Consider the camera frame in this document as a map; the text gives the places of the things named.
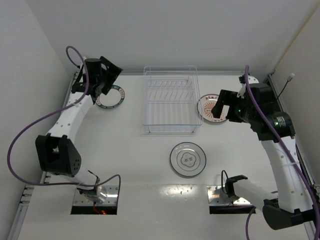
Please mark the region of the green rimmed white plate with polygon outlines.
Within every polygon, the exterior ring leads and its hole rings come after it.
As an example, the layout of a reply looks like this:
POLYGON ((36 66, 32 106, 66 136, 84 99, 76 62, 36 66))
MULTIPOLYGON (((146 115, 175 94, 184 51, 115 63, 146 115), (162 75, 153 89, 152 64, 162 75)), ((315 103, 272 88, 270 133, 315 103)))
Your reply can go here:
POLYGON ((125 91, 118 85, 113 85, 107 94, 101 93, 95 104, 102 109, 111 110, 119 107, 125 100, 125 91))

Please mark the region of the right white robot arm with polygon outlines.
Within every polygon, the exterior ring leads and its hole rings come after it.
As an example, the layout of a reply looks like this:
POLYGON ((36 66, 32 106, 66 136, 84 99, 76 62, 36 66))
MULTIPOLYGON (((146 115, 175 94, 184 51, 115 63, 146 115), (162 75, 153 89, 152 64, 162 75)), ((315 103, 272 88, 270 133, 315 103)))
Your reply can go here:
POLYGON ((239 77, 239 91, 221 90, 212 109, 219 117, 228 106, 226 119, 247 123, 263 146, 275 178, 277 193, 270 193, 253 184, 246 176, 228 177, 221 186, 227 199, 244 198, 262 211, 273 230, 280 230, 313 221, 314 238, 320 236, 320 209, 296 156, 295 130, 290 116, 273 109, 273 90, 265 83, 244 74, 239 77))

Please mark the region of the blue rimmed flower plate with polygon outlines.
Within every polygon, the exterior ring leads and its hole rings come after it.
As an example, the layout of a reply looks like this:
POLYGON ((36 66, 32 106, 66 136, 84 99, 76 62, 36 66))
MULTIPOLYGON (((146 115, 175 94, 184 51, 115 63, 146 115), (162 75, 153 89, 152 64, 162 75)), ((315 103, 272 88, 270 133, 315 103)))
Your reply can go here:
POLYGON ((194 178, 205 169, 207 156, 198 144, 181 142, 171 150, 169 164, 177 175, 194 178))

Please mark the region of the orange patterned plate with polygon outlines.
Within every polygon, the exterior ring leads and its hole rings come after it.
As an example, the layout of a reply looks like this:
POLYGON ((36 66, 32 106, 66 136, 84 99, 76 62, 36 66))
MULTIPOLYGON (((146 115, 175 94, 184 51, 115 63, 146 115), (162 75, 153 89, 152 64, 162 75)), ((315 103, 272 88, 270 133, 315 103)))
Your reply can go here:
POLYGON ((204 120, 213 124, 223 123, 227 120, 226 116, 229 109, 227 106, 223 107, 220 117, 216 118, 212 114, 212 109, 217 103, 218 98, 219 98, 218 94, 206 94, 206 95, 203 95, 197 102, 197 111, 200 114, 200 116, 204 120))

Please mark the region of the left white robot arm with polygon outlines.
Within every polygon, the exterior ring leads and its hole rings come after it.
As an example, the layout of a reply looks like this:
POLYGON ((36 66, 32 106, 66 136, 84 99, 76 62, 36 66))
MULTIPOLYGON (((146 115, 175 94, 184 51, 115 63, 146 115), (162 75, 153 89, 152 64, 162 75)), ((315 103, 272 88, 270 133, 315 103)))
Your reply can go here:
POLYGON ((77 190, 95 204, 107 198, 100 178, 82 166, 82 158, 74 145, 77 131, 101 94, 108 94, 122 68, 105 57, 88 58, 86 69, 80 66, 68 98, 70 108, 63 110, 55 125, 46 135, 39 135, 35 146, 40 168, 52 175, 62 176, 76 183, 77 190))

